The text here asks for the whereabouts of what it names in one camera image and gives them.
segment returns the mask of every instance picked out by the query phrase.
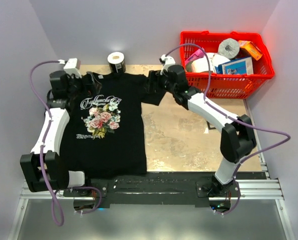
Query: toilet paper roll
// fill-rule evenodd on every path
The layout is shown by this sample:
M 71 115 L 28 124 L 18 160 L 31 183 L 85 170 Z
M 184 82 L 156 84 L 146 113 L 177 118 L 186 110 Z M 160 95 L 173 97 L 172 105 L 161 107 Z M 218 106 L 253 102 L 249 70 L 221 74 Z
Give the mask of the toilet paper roll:
M 239 42 L 232 38 L 223 40 L 218 47 L 218 53 L 230 60 L 234 59 L 238 55 L 239 51 Z
M 207 56 L 210 62 L 210 70 L 212 73 L 216 73 L 216 68 L 219 64 L 224 64 L 229 62 L 230 60 L 226 58 L 225 56 L 221 56 L 214 52 L 207 52 Z M 208 62 L 207 58 L 199 58 L 197 60 L 194 60 L 192 62 L 189 62 L 186 66 L 187 72 L 193 72 L 193 73 L 208 73 Z
M 126 71 L 125 56 L 123 53 L 116 51 L 109 54 L 108 63 L 112 73 L 124 73 Z

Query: metal frame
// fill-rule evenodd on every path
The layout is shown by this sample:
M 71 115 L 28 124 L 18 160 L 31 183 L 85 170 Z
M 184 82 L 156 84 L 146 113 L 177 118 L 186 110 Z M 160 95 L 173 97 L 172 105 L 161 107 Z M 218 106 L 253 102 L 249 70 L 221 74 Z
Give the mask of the metal frame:
M 246 100 L 243 101 L 246 112 L 250 116 L 252 122 L 254 123 L 253 115 L 250 111 L 248 103 Z M 260 150 L 261 145 L 257 131 L 255 131 L 255 137 L 257 141 L 257 148 Z M 267 179 L 262 180 L 237 180 L 241 191 L 241 200 L 275 200 L 277 210 L 279 212 L 280 220 L 284 229 L 284 233 L 287 240 L 295 240 L 295 236 L 291 227 L 291 222 L 289 216 L 286 212 L 285 202 L 283 192 L 278 179 L 270 179 L 267 164 L 265 162 L 264 155 L 259 154 L 259 161 L 261 165 L 261 170 L 265 172 Z M 92 200 L 92 197 L 63 197 L 64 191 L 61 190 L 57 194 L 57 197 L 63 200 Z M 30 192 L 27 183 L 23 184 L 22 192 L 20 195 L 20 201 L 17 207 L 17 211 L 14 217 L 13 225 L 9 234 L 8 240 L 17 240 L 21 225 L 25 216 L 25 212 L 28 206 L 28 201 L 30 199 L 51 199 L 51 195 L 48 191 L 43 192 Z M 223 197 L 213 197 L 212 200 L 223 200 Z
M 20 232 L 21 225 L 24 220 L 24 216 L 27 210 L 28 205 L 27 198 L 20 198 L 17 210 L 15 212 L 15 216 L 13 219 L 13 224 L 8 236 L 8 240 L 17 240 Z

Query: white wall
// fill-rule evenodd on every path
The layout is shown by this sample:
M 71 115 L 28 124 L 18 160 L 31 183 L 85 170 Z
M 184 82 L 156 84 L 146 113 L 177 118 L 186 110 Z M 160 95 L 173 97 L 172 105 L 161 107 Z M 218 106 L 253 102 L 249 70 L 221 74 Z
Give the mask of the white wall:
M 121 51 L 127 64 L 160 64 L 181 31 L 260 33 L 279 0 L 30 1 L 62 59 L 107 64 L 108 54 Z
M 38 139 L 44 108 L 31 92 L 28 76 L 38 62 L 57 60 L 28 0 L 0 0 L 0 240 L 7 239 L 24 182 L 19 160 Z M 39 92 L 49 89 L 49 73 L 34 75 Z
M 262 36 L 276 76 L 248 101 L 257 126 L 291 134 L 286 144 L 264 153 L 270 176 L 279 178 L 295 235 L 298 239 L 298 0 L 280 0 Z M 281 139 L 259 132 L 261 145 Z

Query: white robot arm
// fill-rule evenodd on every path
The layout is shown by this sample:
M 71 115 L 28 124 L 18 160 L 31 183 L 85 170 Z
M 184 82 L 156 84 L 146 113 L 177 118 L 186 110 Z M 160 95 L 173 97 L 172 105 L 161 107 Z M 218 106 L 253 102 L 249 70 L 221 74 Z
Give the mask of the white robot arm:
M 162 55 L 160 62 L 163 64 L 161 71 L 149 72 L 149 91 L 154 93 L 157 89 L 163 89 L 170 92 L 176 103 L 205 118 L 221 133 L 220 150 L 223 159 L 211 179 L 211 186 L 208 187 L 213 195 L 221 195 L 233 183 L 240 159 L 249 155 L 257 145 L 253 129 L 237 124 L 228 117 L 249 125 L 252 124 L 251 119 L 247 115 L 238 116 L 226 111 L 204 97 L 199 89 L 189 86 L 184 68 L 177 65 L 171 56 Z M 225 113 L 227 117 L 210 105 Z
M 50 108 L 51 118 L 46 111 L 38 141 L 30 154 L 22 155 L 20 159 L 23 174 L 32 192 L 47 190 L 40 168 L 46 169 L 48 180 L 54 190 L 81 187 L 85 184 L 84 172 L 69 171 L 66 167 L 66 160 L 61 159 L 59 155 L 61 140 L 73 108 L 73 99 L 80 92 L 92 92 L 94 83 L 85 82 L 82 79 L 79 71 L 80 61 L 77 58 L 71 58 L 67 62 L 63 61 L 63 64 L 63 70 L 50 74 L 53 98 L 48 97 L 47 105 Z M 43 142 L 50 120 L 48 134 Z M 45 163 L 43 166 L 39 161 L 42 145 L 44 145 L 43 162 Z

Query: red basket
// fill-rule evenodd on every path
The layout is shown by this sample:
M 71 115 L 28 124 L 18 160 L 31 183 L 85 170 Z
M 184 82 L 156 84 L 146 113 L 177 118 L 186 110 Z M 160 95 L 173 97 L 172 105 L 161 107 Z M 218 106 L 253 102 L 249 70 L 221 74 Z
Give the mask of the red basket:
M 275 75 L 272 61 L 268 50 L 258 33 L 231 32 L 231 33 L 210 33 L 209 31 L 183 31 L 180 34 L 180 44 L 197 44 L 204 48 L 207 53 L 217 53 L 219 44 L 228 38 L 235 40 L 252 41 L 261 50 L 263 56 L 258 60 L 252 59 L 252 75 L 229 75 L 211 74 L 210 88 L 207 93 L 209 98 L 222 99 L 246 99 L 257 90 L 266 80 L 272 79 Z M 185 60 L 189 58 L 197 47 L 184 46 L 180 48 L 182 66 L 185 67 Z M 191 86 L 202 91 L 207 87 L 208 73 L 187 72 L 186 77 Z

